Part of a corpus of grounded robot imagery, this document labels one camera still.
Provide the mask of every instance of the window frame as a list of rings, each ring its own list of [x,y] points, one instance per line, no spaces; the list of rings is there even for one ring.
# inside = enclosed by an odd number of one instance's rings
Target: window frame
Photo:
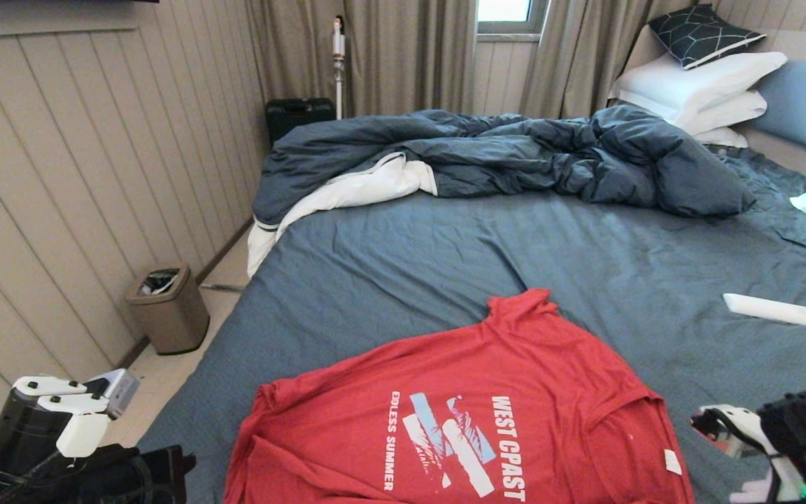
[[[480,35],[540,35],[549,0],[530,0],[528,20],[479,20]]]

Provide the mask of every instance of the gray bed sheet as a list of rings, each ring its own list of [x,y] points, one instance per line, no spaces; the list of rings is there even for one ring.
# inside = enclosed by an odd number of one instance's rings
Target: gray bed sheet
[[[726,458],[687,418],[806,387],[806,328],[732,314],[721,297],[806,305],[806,216],[787,199],[806,178],[752,150],[721,153],[758,198],[726,219],[525,192],[413,195],[298,221],[139,446],[194,452],[189,502],[220,502],[260,384],[479,322],[490,296],[544,287],[665,398],[697,501],[726,502],[765,461]]]

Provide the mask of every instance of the black bag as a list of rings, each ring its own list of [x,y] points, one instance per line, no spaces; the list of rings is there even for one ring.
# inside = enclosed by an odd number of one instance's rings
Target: black bag
[[[334,118],[335,105],[328,98],[271,99],[266,104],[269,143],[276,143],[279,138],[300,125],[331,121]]]

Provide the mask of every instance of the black geometric pillow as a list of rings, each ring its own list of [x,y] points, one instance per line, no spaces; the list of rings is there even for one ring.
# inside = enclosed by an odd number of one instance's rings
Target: black geometric pillow
[[[741,53],[767,37],[720,19],[710,3],[665,14],[649,26],[685,70]]]

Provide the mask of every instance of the wooden panel wall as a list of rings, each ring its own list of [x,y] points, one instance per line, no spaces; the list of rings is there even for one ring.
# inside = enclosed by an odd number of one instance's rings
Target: wooden panel wall
[[[474,62],[474,112],[521,111],[521,95],[537,42],[479,42]]]
[[[0,37],[0,407],[142,334],[125,289],[199,272],[250,218],[267,152],[244,0],[136,7],[138,29]]]
[[[714,8],[742,28],[806,32],[806,0],[714,0]]]

